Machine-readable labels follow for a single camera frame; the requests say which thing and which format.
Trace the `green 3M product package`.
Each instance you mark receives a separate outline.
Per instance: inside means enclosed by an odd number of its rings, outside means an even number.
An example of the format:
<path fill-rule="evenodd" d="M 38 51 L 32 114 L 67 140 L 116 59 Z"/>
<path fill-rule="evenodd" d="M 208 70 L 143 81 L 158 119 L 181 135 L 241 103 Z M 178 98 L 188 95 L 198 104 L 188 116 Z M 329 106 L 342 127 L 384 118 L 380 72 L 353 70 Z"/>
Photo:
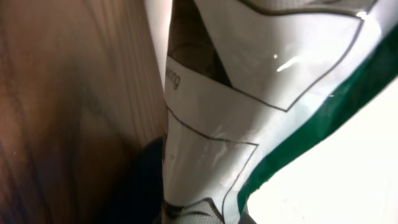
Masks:
<path fill-rule="evenodd" d="M 161 223 L 249 196 L 397 76 L 396 0 L 146 1 L 167 107 Z"/>

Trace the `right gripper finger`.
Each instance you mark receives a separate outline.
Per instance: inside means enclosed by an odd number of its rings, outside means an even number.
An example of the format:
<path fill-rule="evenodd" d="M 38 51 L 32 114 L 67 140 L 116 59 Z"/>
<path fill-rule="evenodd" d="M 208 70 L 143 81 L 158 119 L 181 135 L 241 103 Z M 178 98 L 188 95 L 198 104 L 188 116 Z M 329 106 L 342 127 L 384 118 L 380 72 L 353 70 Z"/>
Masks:
<path fill-rule="evenodd" d="M 161 222 L 163 201 L 162 138 L 143 148 L 120 177 L 94 217 L 94 224 L 152 224 Z"/>

